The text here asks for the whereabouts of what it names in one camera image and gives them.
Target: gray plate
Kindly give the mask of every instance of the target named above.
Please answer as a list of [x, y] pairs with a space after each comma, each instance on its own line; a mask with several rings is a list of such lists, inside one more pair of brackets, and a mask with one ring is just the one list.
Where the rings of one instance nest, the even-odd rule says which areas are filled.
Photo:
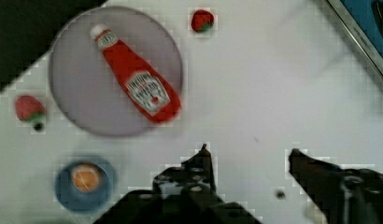
[[153, 18], [128, 7], [101, 7], [70, 21], [52, 46], [49, 80], [64, 114], [81, 129], [99, 135], [125, 136], [153, 127], [131, 103], [90, 38], [104, 23], [147, 60], [180, 95], [183, 67], [177, 45]]

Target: white tabletop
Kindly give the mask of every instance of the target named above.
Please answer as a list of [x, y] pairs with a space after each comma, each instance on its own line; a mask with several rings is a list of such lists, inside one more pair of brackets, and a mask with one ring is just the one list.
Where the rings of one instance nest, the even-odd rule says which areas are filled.
[[[383, 172], [383, 95], [310, 0], [109, 0], [106, 6], [143, 10], [171, 32], [186, 63], [183, 111], [139, 136], [85, 133], [50, 95], [46, 54], [0, 95], [0, 223], [92, 223], [127, 192], [150, 189], [156, 174], [203, 142], [214, 157], [218, 194], [265, 224], [311, 223], [311, 203], [287, 173], [294, 147]], [[188, 29], [196, 7], [217, 11], [211, 37]], [[13, 102], [21, 93], [45, 103], [44, 133], [17, 120]], [[110, 160], [120, 176], [111, 202], [92, 217], [61, 208], [52, 187], [61, 165], [89, 152]], [[276, 189], [284, 190], [284, 202]]]

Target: blue plate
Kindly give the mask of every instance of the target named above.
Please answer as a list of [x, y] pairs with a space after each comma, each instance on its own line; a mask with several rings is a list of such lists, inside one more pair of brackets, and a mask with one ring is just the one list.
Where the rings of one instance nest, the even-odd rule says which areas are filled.
[[[81, 164], [95, 165], [101, 172], [102, 179], [99, 187], [88, 193], [79, 191], [72, 182], [72, 169]], [[73, 212], [89, 213], [104, 205], [113, 193], [115, 171], [110, 163], [99, 157], [88, 157], [75, 161], [66, 166], [55, 179], [55, 195], [58, 201]]]

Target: ketchup bottle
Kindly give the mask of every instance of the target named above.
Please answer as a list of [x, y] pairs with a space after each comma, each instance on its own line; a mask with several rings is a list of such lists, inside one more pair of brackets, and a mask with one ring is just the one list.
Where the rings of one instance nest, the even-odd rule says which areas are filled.
[[103, 52], [121, 88], [143, 115], [154, 123], [161, 123], [177, 114], [181, 108], [179, 96], [150, 64], [104, 24], [95, 25], [90, 35]]

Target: strawberry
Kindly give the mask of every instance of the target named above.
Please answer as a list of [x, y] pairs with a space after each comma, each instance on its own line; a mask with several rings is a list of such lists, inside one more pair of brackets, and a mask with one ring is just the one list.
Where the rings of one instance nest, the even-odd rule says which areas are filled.
[[36, 131], [43, 129], [40, 120], [45, 115], [45, 108], [35, 97], [30, 95], [19, 96], [15, 102], [15, 107], [20, 121], [34, 123]]
[[209, 30], [214, 24], [214, 16], [205, 10], [197, 10], [194, 12], [191, 20], [191, 28], [196, 33], [203, 33]]

